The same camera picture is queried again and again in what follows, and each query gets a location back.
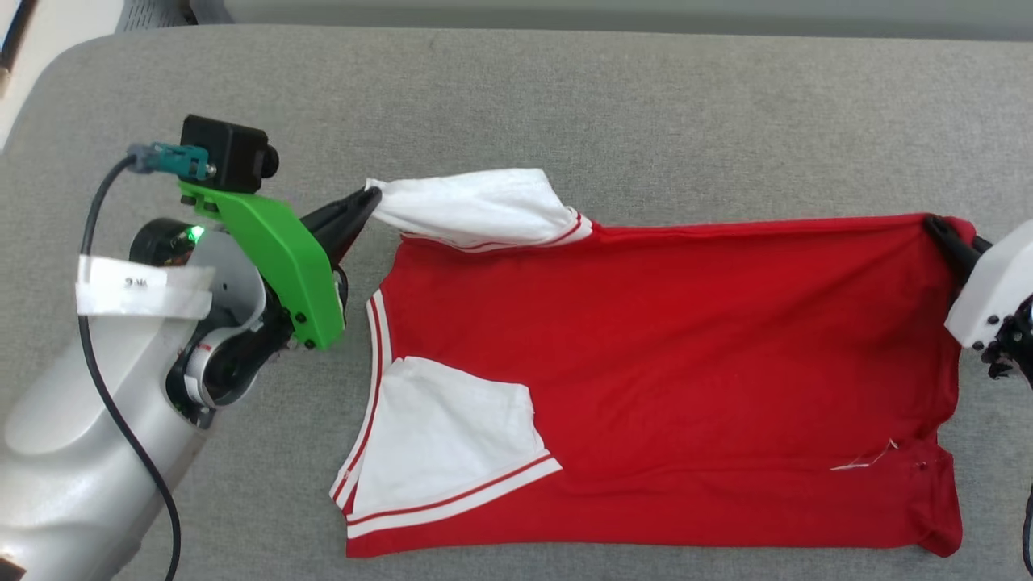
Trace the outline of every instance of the red and white jersey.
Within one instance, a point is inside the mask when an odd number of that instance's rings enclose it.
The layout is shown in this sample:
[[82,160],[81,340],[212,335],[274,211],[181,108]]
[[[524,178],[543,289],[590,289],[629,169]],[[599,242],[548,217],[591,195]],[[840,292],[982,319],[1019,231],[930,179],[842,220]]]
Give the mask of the red and white jersey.
[[922,215],[609,227],[537,170],[376,183],[407,234],[331,490],[349,556],[959,548],[954,281]]

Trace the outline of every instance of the white floor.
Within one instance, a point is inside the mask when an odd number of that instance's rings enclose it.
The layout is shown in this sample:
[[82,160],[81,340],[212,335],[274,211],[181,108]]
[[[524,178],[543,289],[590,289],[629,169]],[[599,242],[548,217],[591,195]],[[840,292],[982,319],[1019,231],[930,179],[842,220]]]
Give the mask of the white floor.
[[[0,0],[0,17],[18,3],[19,0]],[[114,33],[124,3],[124,0],[37,0],[7,88],[0,96],[0,151],[46,65],[80,42]],[[6,26],[0,28],[6,33]]]

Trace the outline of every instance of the white sleeve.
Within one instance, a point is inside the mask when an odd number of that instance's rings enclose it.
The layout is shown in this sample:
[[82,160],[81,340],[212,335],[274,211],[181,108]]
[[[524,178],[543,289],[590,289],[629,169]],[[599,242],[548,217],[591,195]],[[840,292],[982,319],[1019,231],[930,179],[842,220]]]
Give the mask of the white sleeve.
[[468,251],[555,246],[587,238],[592,222],[564,206],[541,170],[368,180],[383,192],[373,217]]

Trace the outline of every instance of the red fabric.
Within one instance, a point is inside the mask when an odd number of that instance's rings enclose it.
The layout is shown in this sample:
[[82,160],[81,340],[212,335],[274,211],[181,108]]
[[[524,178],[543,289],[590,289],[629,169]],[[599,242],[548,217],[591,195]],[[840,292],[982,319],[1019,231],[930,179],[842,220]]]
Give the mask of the red fabric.
[[[596,224],[486,253],[404,240],[381,286],[394,357],[528,386],[563,469],[348,555],[540,541],[951,554],[936,430],[958,400],[954,283],[922,217]],[[871,465],[832,469],[850,463]]]

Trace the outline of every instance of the green led light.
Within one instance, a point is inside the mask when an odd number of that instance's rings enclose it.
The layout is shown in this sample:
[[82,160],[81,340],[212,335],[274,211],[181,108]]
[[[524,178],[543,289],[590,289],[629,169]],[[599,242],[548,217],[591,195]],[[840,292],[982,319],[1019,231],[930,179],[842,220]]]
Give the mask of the green led light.
[[205,234],[205,226],[193,226],[187,231],[187,239],[196,244],[202,234]]

